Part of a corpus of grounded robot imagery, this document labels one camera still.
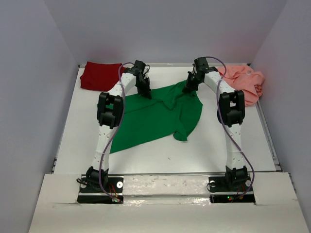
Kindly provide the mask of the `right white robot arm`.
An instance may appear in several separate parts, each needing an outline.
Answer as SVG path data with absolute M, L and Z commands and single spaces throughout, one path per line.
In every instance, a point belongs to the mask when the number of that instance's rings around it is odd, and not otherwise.
M 250 179 L 241 145 L 244 93 L 231 87 L 216 67 L 209 66 L 207 59 L 199 57 L 194 60 L 193 70 L 188 72 L 183 88 L 184 93 L 190 93 L 197 91 L 199 85 L 204 83 L 216 94 L 217 118 L 225 133 L 227 159 L 225 174 L 209 177 L 207 189 L 211 193 L 240 192 Z

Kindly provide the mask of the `green t shirt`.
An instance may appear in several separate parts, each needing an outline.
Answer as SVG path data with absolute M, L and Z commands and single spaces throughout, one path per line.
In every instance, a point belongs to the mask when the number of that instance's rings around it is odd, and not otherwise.
M 111 153 L 172 135 L 187 141 L 197 126 L 203 104 L 196 92 L 183 93 L 185 81 L 153 89 L 152 98 L 126 97 L 123 122 L 112 141 Z

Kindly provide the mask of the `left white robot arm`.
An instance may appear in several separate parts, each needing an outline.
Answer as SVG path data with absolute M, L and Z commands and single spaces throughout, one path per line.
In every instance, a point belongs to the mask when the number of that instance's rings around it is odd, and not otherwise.
M 124 118 L 126 94 L 133 87 L 137 88 L 138 94 L 144 98 L 151 99 L 150 79 L 148 72 L 150 66 L 143 61 L 136 60 L 132 65 L 121 69 L 118 68 L 118 81 L 107 92 L 99 95 L 97 104 L 97 120 L 99 123 L 99 139 L 93 162 L 86 171 L 86 183 L 98 192 L 104 192 L 108 184 L 109 155 L 112 141 L 118 132 Z

